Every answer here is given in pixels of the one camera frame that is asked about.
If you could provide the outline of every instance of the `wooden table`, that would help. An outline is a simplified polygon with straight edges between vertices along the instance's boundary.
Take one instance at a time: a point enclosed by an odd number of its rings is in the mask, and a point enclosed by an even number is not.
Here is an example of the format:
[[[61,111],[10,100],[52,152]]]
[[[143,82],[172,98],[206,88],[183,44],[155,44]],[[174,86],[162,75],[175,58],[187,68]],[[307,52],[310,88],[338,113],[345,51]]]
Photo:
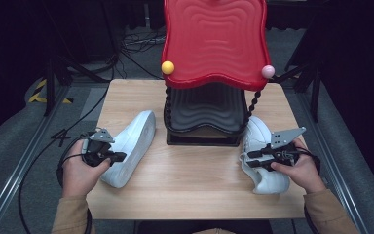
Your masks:
[[[87,200],[96,219],[247,219],[304,217],[304,190],[293,182],[281,195],[255,195],[241,168],[242,146],[167,145],[164,81],[114,80],[98,126],[117,135],[142,110],[156,115],[154,140],[123,188],[99,181]],[[246,93],[250,102],[253,92]],[[297,128],[278,84],[268,84],[253,114],[271,131]]]

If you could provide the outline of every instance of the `human hand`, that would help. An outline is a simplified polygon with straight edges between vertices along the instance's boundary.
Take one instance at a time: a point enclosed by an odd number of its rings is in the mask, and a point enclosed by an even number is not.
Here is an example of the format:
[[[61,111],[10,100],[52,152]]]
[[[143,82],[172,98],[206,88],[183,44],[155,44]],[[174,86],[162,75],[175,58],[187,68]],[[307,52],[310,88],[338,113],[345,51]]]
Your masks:
[[[299,138],[293,140],[293,143],[296,148],[306,149],[306,146]],[[293,167],[277,162],[273,162],[271,167],[278,172],[288,175],[297,185],[303,187],[308,194],[326,189],[318,174],[314,160],[308,155],[300,155],[299,160]]]
[[[69,150],[66,158],[81,154],[83,140],[78,140]],[[87,195],[98,182],[99,177],[110,167],[110,159],[97,167],[87,165],[80,156],[70,157],[63,163],[62,197]]]

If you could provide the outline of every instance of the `electrical cord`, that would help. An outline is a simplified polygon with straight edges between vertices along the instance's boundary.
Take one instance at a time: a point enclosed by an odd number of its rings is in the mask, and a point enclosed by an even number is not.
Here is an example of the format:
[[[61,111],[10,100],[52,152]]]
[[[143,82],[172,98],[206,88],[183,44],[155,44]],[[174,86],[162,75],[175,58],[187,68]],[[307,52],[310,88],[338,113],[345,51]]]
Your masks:
[[[84,156],[85,154],[74,154],[74,155],[70,155],[69,157],[65,157],[63,160],[62,160],[62,165],[65,163],[66,160],[70,159],[70,158],[74,158],[74,157],[78,157],[78,156]]]
[[[136,62],[134,59],[132,59],[130,56],[126,55],[126,53],[122,53],[125,57],[127,57],[127,59],[129,59],[130,61],[132,61],[135,65],[137,65],[139,68],[141,68],[143,71],[147,72],[149,75],[151,75],[152,77],[156,78],[157,80],[163,80],[162,77],[159,77],[159,76],[156,76],[154,75],[153,73],[149,72],[147,69],[145,69],[144,67],[142,67],[138,62]]]
[[[319,159],[319,157],[316,156],[315,154],[311,153],[311,151],[309,151],[305,148],[296,147],[296,149],[297,149],[299,154],[305,154],[305,155],[308,155],[312,158],[312,160],[315,163],[318,174],[320,174],[320,159]],[[306,221],[308,222],[309,227],[311,228],[311,231],[314,234],[318,234],[318,230],[316,229],[315,225],[312,222],[311,216],[308,213],[308,209],[306,208],[306,205],[303,207],[303,211],[305,213],[305,218],[306,218]],[[292,225],[293,225],[293,232],[296,233],[296,226],[294,225],[293,219],[292,219]]]
[[[62,36],[62,33],[59,31],[59,29],[56,25],[56,21],[54,20],[50,10],[48,9],[47,4],[45,3],[44,0],[41,0],[41,4],[45,9],[45,13],[47,14],[48,18],[51,20],[52,25],[56,29],[56,33],[58,34],[60,40],[62,41],[62,44],[64,45],[64,48],[65,48],[66,52],[70,55],[70,57],[74,60],[75,63],[78,63],[77,59],[74,57],[72,52],[69,50],[69,47],[68,47],[64,37]],[[107,71],[107,70],[111,69],[111,67],[113,67],[117,63],[117,60],[115,59],[116,56],[117,55],[115,53],[111,58],[109,58],[108,61],[106,62],[106,64],[107,64],[106,66],[101,67],[99,69],[90,70],[90,72],[93,73],[93,74],[98,74],[98,73],[101,73],[101,72],[104,72],[104,71]],[[77,77],[85,76],[85,74],[83,75],[82,72],[80,72],[80,71],[68,70],[68,72],[71,73],[72,75],[77,76]]]
[[[115,68],[115,70],[118,72],[118,74],[120,74],[121,78],[123,78],[123,79],[125,80],[125,79],[127,79],[127,72],[126,72],[126,70],[124,69],[124,64],[123,64],[123,62],[122,62],[120,59],[118,59],[118,61],[119,61],[120,64],[121,64],[121,68],[123,69],[123,73],[124,73],[124,75],[121,74],[121,72],[118,70],[118,68],[117,68],[117,64],[118,64],[118,63],[115,64],[114,68]]]
[[[156,45],[163,44],[166,40],[166,35],[164,35],[164,33],[159,34],[159,31],[157,31],[156,33],[149,32],[147,36],[143,38],[140,38],[139,34],[130,34],[124,37],[123,47],[125,48],[127,52],[129,53],[145,52]],[[138,46],[138,49],[130,49],[129,46],[132,46],[132,47]]]
[[[293,233],[296,234],[296,224],[294,223],[294,219],[291,220],[291,227],[293,228]]]
[[[111,74],[111,80],[112,81],[114,79],[114,69],[112,69],[112,74]],[[24,185],[24,182],[32,168],[32,166],[36,163],[36,161],[41,157],[41,155],[45,152],[45,150],[47,150],[55,141],[57,141],[60,137],[66,135],[66,133],[68,131],[70,131],[72,128],[74,128],[78,123],[80,123],[83,119],[85,119],[90,113],[92,113],[97,106],[99,106],[99,104],[105,99],[106,95],[107,95],[107,92],[108,92],[108,89],[105,91],[105,93],[102,95],[102,97],[99,99],[99,101],[94,105],[94,107],[89,110],[83,117],[81,117],[79,120],[77,120],[73,125],[71,125],[69,128],[67,128],[66,130],[63,129],[61,131],[59,131],[53,140],[50,141],[50,143],[48,143],[39,153],[37,156],[35,156],[35,158],[32,160],[31,164],[28,166],[28,168],[26,169],[26,172],[25,174],[23,175],[21,181],[20,181],[20,184],[19,184],[19,192],[18,192],[18,209],[19,209],[19,217],[20,217],[20,221],[22,222],[22,226],[23,226],[23,229],[25,230],[25,232],[27,234],[30,234],[30,230],[27,226],[27,223],[26,223],[26,220],[24,218],[24,215],[23,215],[23,210],[22,210],[22,203],[21,203],[21,195],[22,195],[22,189],[23,189],[23,185]],[[90,210],[87,211],[88,213],[88,218],[87,220],[92,220],[92,217],[91,217],[91,213],[90,213]]]

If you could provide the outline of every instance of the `yellow ball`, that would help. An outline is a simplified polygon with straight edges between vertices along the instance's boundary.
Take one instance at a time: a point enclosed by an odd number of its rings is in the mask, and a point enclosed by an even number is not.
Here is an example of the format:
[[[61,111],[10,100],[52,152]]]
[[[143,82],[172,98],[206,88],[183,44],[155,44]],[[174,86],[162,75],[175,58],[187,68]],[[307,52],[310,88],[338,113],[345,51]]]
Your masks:
[[[166,75],[170,75],[174,72],[174,64],[171,61],[165,61],[162,64],[162,71]]]

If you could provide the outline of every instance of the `wrist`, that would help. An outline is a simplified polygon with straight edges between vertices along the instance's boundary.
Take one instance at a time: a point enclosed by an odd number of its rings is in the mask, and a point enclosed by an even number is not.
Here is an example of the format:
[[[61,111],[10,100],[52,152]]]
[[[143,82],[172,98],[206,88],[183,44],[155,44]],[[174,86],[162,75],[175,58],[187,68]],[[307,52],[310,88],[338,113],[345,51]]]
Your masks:
[[[306,194],[317,193],[324,190],[326,190],[326,186],[324,186],[324,183],[322,181],[314,183],[312,186],[305,188]]]
[[[68,189],[63,189],[62,190],[62,198],[77,197],[77,196],[87,196],[87,193],[77,192],[77,191],[68,190]]]

